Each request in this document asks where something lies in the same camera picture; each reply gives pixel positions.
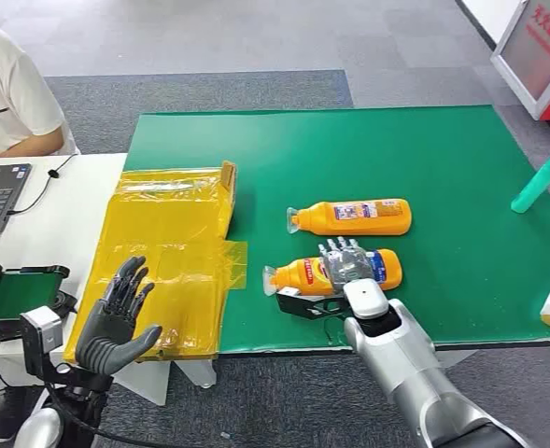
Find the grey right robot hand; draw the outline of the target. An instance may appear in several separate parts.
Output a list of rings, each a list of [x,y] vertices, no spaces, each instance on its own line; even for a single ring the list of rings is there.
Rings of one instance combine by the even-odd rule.
[[[329,238],[326,244],[318,244],[318,249],[334,294],[342,293],[352,281],[375,278],[369,257],[355,239]]]

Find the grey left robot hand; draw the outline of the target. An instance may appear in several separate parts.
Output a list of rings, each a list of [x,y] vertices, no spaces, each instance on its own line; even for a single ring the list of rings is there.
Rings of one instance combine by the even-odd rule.
[[[93,373],[113,375],[152,348],[163,328],[151,324],[134,337],[137,317],[154,283],[140,287],[148,273],[145,257],[124,261],[92,307],[75,350],[76,362]]]

